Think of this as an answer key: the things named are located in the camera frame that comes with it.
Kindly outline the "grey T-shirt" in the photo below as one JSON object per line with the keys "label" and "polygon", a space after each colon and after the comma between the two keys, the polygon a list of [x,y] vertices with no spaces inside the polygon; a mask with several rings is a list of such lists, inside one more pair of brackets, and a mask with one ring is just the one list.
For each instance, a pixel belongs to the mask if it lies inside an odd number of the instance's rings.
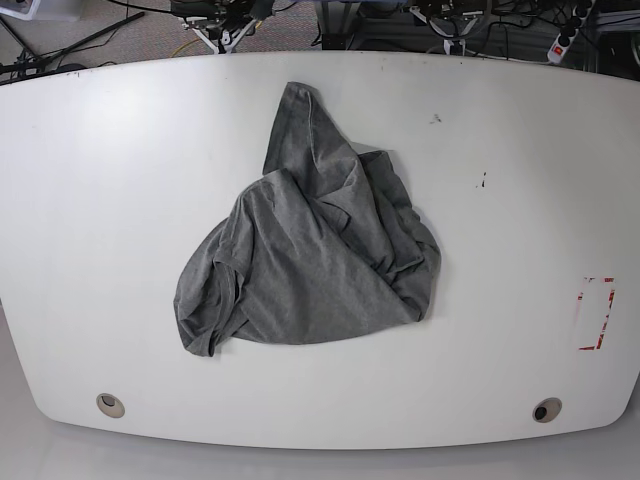
{"label": "grey T-shirt", "polygon": [[262,176],[177,284],[183,347],[308,345],[422,320],[441,253],[384,151],[359,153],[308,86],[285,87]]}

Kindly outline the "white power strip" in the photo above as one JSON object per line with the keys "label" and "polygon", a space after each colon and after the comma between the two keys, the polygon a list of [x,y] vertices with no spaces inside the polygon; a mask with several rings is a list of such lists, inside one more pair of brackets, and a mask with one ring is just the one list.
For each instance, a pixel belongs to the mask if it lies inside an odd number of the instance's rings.
{"label": "white power strip", "polygon": [[574,43],[595,5],[594,0],[578,0],[569,19],[560,28],[559,34],[547,52],[548,62],[559,65]]}

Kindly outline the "red tape rectangle marking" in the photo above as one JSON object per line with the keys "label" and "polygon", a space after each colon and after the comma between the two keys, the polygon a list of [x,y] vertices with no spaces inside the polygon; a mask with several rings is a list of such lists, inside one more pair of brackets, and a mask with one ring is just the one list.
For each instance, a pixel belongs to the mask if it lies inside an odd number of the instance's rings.
{"label": "red tape rectangle marking", "polygon": [[615,297],[613,277],[584,277],[577,296],[574,344],[578,351],[602,347]]}

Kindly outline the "aluminium frame post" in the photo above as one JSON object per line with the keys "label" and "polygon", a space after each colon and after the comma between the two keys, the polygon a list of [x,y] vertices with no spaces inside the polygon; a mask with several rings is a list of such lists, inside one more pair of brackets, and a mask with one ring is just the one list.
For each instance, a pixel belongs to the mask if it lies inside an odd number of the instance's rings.
{"label": "aluminium frame post", "polygon": [[353,39],[362,1],[319,1],[315,13],[324,51],[345,51]]}

